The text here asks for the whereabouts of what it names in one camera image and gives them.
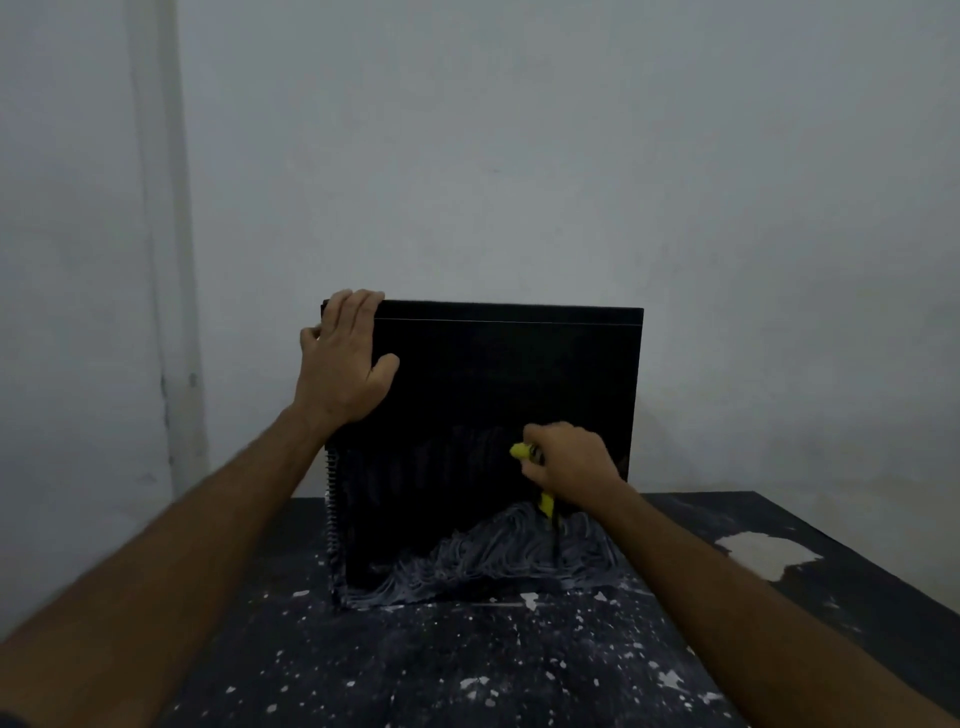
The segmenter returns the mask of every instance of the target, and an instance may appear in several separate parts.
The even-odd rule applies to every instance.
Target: black table
[[[710,543],[755,531],[823,556],[775,587],[960,717],[960,616],[756,493],[648,498]],[[325,560],[324,502],[292,500],[158,724],[745,725],[638,580],[334,613]]]

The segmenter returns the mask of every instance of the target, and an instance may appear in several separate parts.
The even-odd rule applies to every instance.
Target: right arm
[[[650,505],[600,436],[527,425],[544,490],[597,519],[680,627],[717,685],[763,728],[960,726],[860,647]]]

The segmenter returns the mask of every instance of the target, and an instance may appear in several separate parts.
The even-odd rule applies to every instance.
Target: spiral binding
[[[330,599],[335,609],[344,606],[347,593],[347,573],[344,563],[343,541],[340,537],[340,462],[336,449],[326,448],[326,557],[330,565]]]

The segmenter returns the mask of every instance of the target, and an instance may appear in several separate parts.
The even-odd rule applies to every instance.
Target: forearm
[[[290,408],[0,647],[0,708],[35,726],[149,724],[332,427]]]
[[[957,723],[626,484],[596,516],[755,726]]]

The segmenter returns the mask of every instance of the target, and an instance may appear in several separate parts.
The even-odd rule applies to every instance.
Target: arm
[[[300,333],[293,404],[0,645],[0,711],[37,728],[154,720],[326,439],[390,389],[399,360],[387,354],[371,369],[382,300],[370,291],[333,296],[321,325]]]
[[[755,726],[952,726],[951,716],[620,479],[599,435],[528,425],[523,472],[600,521]]]

